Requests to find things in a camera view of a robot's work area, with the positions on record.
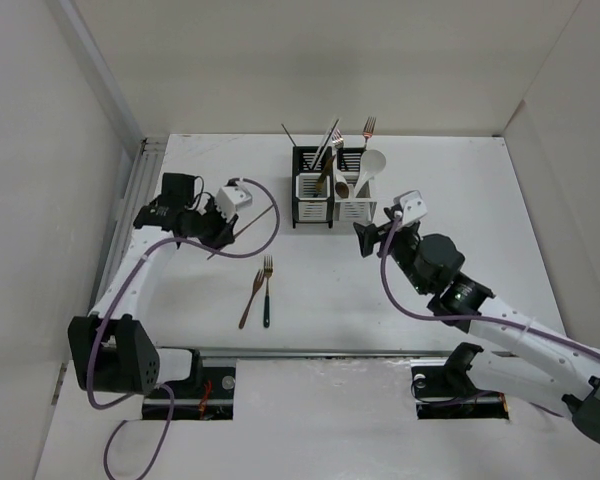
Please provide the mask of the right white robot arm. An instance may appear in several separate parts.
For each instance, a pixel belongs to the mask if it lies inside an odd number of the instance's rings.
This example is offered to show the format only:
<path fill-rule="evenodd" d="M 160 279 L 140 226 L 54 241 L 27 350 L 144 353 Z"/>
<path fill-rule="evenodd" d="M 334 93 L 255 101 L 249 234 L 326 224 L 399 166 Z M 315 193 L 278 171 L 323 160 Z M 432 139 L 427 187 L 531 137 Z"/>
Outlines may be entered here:
<path fill-rule="evenodd" d="M 438 321 L 507 352 L 502 358 L 463 342 L 445 363 L 419 367 L 418 397 L 443 407 L 484 393 L 511 395 L 570 420 L 600 444 L 600 350 L 544 327 L 507 305 L 491 289 L 462 273 L 464 255 L 442 234 L 422 236 L 408 205 L 385 211 L 388 223 L 356 223 L 362 256 L 393 259 L 414 290 L 429 297 L 428 314 Z"/>

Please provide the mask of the copper rose-gold fork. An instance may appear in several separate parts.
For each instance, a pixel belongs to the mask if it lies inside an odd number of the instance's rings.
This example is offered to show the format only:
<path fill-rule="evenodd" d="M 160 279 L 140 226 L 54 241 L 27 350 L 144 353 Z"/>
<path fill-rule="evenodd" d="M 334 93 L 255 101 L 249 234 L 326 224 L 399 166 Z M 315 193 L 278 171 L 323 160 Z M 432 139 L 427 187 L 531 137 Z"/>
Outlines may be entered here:
<path fill-rule="evenodd" d="M 377 118 L 375 116 L 369 116 L 365 122 L 362 133 L 364 138 L 364 149 L 367 149 L 369 140 L 373 137 L 375 133 L 376 121 Z"/>

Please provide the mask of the brown wooden spoon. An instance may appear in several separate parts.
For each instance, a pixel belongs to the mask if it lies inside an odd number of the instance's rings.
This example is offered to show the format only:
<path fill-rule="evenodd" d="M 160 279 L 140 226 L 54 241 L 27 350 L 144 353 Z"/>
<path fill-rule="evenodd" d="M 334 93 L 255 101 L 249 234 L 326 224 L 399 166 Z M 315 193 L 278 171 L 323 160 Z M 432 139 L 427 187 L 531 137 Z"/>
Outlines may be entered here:
<path fill-rule="evenodd" d="M 338 181 L 334 185 L 334 191 L 341 199 L 347 199 L 350 196 L 349 185 L 345 181 Z"/>

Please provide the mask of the large white ceramic spoon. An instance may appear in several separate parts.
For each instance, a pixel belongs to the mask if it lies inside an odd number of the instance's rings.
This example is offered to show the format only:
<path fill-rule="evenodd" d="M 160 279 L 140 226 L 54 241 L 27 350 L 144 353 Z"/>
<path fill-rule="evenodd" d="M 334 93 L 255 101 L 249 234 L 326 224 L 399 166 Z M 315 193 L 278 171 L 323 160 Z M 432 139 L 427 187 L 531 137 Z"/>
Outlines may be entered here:
<path fill-rule="evenodd" d="M 363 187 L 386 167 L 386 156 L 379 150 L 366 150 L 360 159 L 359 176 L 354 186 L 357 197 Z"/>

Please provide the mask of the brown wooden fork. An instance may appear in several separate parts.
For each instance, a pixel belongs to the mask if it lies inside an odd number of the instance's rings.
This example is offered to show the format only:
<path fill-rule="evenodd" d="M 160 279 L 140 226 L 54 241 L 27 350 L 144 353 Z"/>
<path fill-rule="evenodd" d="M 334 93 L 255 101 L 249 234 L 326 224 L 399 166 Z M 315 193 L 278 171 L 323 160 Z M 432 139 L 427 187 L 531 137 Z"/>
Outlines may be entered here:
<path fill-rule="evenodd" d="M 244 311 L 242 313 L 241 319 L 240 319 L 239 324 L 238 324 L 238 328 L 240 330 L 242 330 L 245 327 L 245 325 L 246 325 L 246 322 L 248 320 L 248 316 L 249 316 L 249 313 L 250 313 L 250 309 L 251 309 L 252 303 L 253 303 L 253 301 L 254 301 L 257 293 L 262 288 L 262 286 L 264 284 L 264 279 L 265 279 L 264 270 L 260 269 L 257 272 L 256 276 L 254 277 L 253 284 L 252 284 L 251 295 L 249 297 L 249 300 L 248 300 L 248 302 L 247 302 L 247 304 L 245 306 L 245 309 L 244 309 Z"/>

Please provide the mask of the gold fork black handle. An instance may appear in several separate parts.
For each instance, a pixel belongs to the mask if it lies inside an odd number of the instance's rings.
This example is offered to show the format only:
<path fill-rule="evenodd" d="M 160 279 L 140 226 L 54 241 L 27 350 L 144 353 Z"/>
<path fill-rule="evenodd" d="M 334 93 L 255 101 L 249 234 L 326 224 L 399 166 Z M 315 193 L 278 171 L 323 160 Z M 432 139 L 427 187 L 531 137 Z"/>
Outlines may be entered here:
<path fill-rule="evenodd" d="M 268 329 L 271 322 L 271 307 L 270 307 L 270 279 L 273 276 L 274 266 L 273 257 L 266 255 L 264 258 L 264 275 L 265 275 L 265 298 L 263 310 L 263 327 Z"/>

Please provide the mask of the black chopstick short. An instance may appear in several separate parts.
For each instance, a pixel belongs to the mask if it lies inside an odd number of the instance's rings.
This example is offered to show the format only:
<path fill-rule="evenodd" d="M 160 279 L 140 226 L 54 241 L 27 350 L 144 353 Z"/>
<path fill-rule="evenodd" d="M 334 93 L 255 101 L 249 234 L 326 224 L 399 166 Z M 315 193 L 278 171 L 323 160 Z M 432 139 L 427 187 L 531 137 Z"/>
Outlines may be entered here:
<path fill-rule="evenodd" d="M 289 132 L 289 130 L 287 129 L 287 127 L 284 124 L 281 124 L 281 127 L 283 129 L 283 131 L 285 132 L 285 134 L 287 135 L 288 139 L 290 140 L 293 148 L 292 148 L 292 158 L 296 160 L 296 164 L 297 164 L 297 170 L 299 172 L 302 171 L 308 171 L 310 169 L 310 165 L 308 164 L 308 161 L 305 158 L 305 150 L 303 146 L 299 146 L 296 141 L 294 140 L 294 138 L 292 137 L 291 133 Z"/>

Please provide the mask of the gold knife black handle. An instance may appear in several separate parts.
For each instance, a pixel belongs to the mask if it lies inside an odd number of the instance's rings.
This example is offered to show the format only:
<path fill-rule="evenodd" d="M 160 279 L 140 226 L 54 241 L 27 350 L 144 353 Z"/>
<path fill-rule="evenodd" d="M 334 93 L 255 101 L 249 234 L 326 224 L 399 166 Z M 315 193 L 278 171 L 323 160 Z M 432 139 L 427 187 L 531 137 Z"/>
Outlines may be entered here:
<path fill-rule="evenodd" d="M 324 183 L 325 183 L 326 179 L 329 177 L 329 175 L 331 174 L 332 165 L 336 158 L 337 158 L 337 155 L 334 154 L 324 163 L 322 171 L 321 171 L 321 173 L 317 179 L 317 182 L 315 184 L 315 187 L 314 187 L 314 197 L 318 197 L 321 194 Z"/>

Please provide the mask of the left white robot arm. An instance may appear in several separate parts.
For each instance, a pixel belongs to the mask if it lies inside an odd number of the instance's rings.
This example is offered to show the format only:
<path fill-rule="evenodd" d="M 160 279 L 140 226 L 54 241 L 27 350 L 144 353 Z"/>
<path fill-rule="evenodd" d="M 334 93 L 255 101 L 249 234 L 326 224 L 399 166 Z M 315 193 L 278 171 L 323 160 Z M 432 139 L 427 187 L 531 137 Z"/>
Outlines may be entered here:
<path fill-rule="evenodd" d="M 68 339 L 77 380 L 88 395 L 148 395 L 167 383 L 197 394 L 204 373 L 191 349 L 155 347 L 141 321 L 164 269 L 182 240 L 206 249 L 232 244 L 248 190 L 231 180 L 214 195 L 196 193 L 193 175 L 167 173 L 160 194 L 140 208 L 131 240 L 111 284 L 86 316 L 74 317 Z"/>

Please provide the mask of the copper rose-gold knife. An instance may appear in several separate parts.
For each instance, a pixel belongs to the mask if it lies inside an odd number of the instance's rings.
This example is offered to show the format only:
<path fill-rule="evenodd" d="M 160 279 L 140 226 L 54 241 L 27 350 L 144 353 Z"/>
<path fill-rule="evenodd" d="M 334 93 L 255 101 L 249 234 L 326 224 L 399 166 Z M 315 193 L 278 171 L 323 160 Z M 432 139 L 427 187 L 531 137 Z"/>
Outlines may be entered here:
<path fill-rule="evenodd" d="M 268 206 L 266 209 L 264 209 L 261 213 L 259 213 L 254 219 L 252 219 L 251 221 L 249 221 L 246 225 L 244 225 L 240 230 L 238 230 L 237 232 L 235 232 L 234 237 L 237 239 L 244 231 L 246 231 L 249 227 L 251 227 L 253 224 L 255 224 L 257 221 L 259 221 L 262 217 L 264 217 L 269 211 L 273 210 L 274 206 L 270 205 Z M 214 258 L 216 256 L 216 254 L 211 254 L 209 255 L 206 260 L 211 260 L 212 258 Z"/>

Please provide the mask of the silver steel fork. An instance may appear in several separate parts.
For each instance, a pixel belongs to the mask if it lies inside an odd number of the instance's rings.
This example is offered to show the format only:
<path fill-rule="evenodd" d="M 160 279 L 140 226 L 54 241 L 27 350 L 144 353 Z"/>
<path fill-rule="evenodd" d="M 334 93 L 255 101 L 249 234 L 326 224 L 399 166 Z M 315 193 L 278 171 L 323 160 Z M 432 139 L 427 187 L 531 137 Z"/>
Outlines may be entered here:
<path fill-rule="evenodd" d="M 339 150 L 344 146 L 344 138 L 338 128 L 336 128 L 333 131 L 331 141 L 332 141 L 333 148 L 336 150 Z"/>

